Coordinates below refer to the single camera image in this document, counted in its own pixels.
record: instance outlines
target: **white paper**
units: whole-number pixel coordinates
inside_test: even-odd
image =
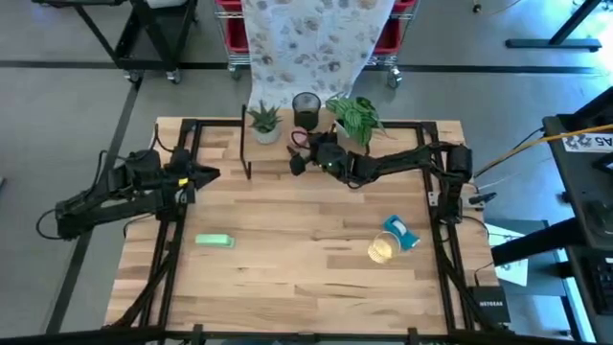
[[[507,230],[499,226],[487,224],[489,230],[489,246],[503,244],[523,237],[515,231]],[[510,264],[503,264],[496,267],[496,276],[507,282],[518,284],[524,287],[528,284],[528,259],[523,259]]]
[[[613,134],[585,133],[562,139],[567,152],[603,152],[613,151]]]

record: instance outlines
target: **blue object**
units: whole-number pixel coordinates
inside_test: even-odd
[[[413,248],[420,241],[420,238],[415,236],[397,215],[393,215],[385,220],[383,227],[385,230],[396,235],[400,240],[400,248],[403,251]]]

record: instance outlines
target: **black cup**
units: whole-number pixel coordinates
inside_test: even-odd
[[[312,131],[319,123],[319,108],[322,102],[314,93],[303,92],[292,101],[294,108],[294,125]]]

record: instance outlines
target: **patterned fabric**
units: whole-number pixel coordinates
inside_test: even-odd
[[[242,0],[249,41],[249,105],[291,107],[309,91],[322,104],[349,95],[394,0]]]

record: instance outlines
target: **small succulent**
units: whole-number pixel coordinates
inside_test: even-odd
[[[264,102],[260,100],[260,111],[247,111],[249,115],[253,116],[253,124],[251,124],[250,127],[260,133],[271,132],[281,121],[281,118],[277,116],[278,110],[279,108],[275,108],[274,106],[270,107],[270,109],[266,109]]]

